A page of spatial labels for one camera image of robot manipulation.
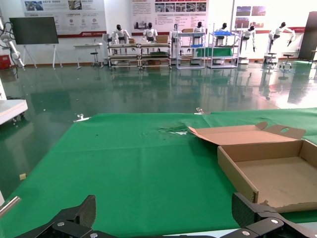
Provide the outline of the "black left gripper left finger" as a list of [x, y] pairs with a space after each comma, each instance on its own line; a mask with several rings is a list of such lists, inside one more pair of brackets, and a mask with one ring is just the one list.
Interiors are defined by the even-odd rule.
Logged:
[[96, 220], [96, 197], [89, 195], [78, 206], [60, 210], [48, 223], [32, 229], [20, 238], [110, 238], [93, 230]]

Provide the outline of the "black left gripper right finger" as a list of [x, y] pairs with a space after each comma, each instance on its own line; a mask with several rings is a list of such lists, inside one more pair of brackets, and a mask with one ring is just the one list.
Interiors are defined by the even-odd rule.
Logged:
[[250, 202], [240, 193], [232, 195], [232, 217], [240, 226], [225, 238], [315, 238], [316, 231], [295, 224], [272, 207]]

